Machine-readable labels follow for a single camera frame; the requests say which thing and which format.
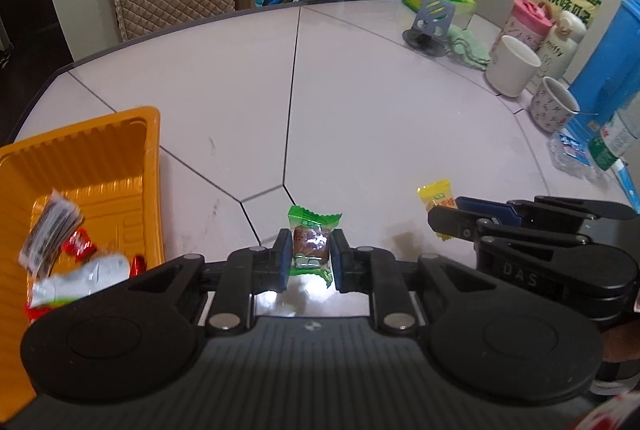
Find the clear blue plastic packet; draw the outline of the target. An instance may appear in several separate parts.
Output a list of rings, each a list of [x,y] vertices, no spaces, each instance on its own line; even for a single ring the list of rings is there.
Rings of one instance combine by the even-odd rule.
[[[604,172],[593,162],[586,146],[572,136],[554,132],[549,139],[548,149],[551,163],[557,170],[593,183],[603,179]]]

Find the white miffy bottle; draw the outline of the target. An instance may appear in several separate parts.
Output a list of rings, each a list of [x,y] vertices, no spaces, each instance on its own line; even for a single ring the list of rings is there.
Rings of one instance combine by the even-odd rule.
[[[563,10],[537,50],[540,66],[528,81],[526,90],[534,95],[548,76],[559,80],[573,60],[587,28],[578,17]]]

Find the green label water bottle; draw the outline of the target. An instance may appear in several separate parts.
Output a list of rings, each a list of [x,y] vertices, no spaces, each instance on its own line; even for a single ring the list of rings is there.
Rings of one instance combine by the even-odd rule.
[[[597,167],[606,171],[639,139],[639,93],[618,108],[588,144]]]

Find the pink lidded tumbler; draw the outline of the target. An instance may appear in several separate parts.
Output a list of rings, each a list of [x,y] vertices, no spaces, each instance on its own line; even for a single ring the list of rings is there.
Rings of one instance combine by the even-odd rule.
[[[553,21],[548,17],[546,8],[530,0],[514,0],[509,18],[491,46],[489,54],[494,55],[501,38],[505,35],[513,36],[537,52],[552,26]]]

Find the small red candy wrapper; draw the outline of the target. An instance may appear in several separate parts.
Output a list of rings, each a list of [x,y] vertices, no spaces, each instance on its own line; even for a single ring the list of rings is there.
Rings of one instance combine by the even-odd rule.
[[[73,257],[76,262],[90,259],[98,251],[98,247],[89,237],[85,228],[78,227],[61,245],[61,250]]]

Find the patterned white cup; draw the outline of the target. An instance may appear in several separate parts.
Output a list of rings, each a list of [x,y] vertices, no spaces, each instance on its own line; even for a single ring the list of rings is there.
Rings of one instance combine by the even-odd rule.
[[[580,112],[575,97],[555,78],[545,76],[528,106],[529,116],[541,130],[562,130]]]

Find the orange plastic tray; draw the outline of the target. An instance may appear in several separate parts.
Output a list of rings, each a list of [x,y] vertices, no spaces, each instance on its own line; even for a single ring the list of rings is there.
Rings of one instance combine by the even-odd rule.
[[[2,147],[2,419],[35,396],[20,358],[30,280],[18,253],[54,191],[78,205],[99,249],[142,255],[149,267],[164,264],[160,112],[117,112]]]

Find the green snack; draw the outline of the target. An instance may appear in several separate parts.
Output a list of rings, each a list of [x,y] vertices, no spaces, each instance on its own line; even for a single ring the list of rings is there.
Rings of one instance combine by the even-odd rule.
[[[291,276],[318,276],[326,288],[332,285],[330,237],[341,218],[341,213],[319,214],[300,205],[288,209],[293,235]]]

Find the black white snack packet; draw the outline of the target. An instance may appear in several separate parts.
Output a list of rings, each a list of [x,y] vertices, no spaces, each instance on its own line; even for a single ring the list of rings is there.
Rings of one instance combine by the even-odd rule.
[[[75,202],[53,190],[18,255],[33,279],[47,277],[64,241],[80,226],[84,216]]]

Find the white red snack packet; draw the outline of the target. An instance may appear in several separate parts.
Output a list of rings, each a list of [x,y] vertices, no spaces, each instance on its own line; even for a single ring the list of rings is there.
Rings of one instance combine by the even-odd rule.
[[[147,269],[142,255],[129,260],[120,253],[111,253],[96,257],[73,272],[37,280],[30,289],[26,317],[32,323],[61,306],[143,274]]]

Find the blue plastic container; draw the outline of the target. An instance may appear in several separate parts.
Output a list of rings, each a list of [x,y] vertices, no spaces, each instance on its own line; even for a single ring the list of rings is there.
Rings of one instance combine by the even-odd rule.
[[[568,88],[580,113],[566,129],[588,144],[614,112],[639,92],[639,0],[623,0],[585,67]]]

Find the yellow wrapped candy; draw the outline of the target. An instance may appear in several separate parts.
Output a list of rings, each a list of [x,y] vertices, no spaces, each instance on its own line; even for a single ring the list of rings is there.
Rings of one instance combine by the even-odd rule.
[[[439,179],[439,181],[421,186],[416,190],[416,194],[423,202],[426,212],[430,212],[432,208],[438,205],[446,208],[457,208],[449,179]]]

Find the grey phone stand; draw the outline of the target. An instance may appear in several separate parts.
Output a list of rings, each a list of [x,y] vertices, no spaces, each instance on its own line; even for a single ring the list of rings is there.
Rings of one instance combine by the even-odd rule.
[[[430,57],[444,57],[448,50],[448,31],[454,19],[454,4],[449,0],[421,0],[416,18],[402,32],[404,41],[414,50]]]

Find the light green cloth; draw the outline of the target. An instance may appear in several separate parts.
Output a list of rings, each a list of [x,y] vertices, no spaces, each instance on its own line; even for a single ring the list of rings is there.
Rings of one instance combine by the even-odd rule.
[[[477,70],[485,70],[489,64],[489,50],[469,29],[452,24],[448,30],[447,52],[459,64]]]

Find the white ceramic mug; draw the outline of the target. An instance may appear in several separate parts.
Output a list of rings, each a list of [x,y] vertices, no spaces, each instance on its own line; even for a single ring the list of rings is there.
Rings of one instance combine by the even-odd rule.
[[[485,78],[499,94],[517,98],[540,66],[533,49],[511,35],[503,35],[490,57]]]

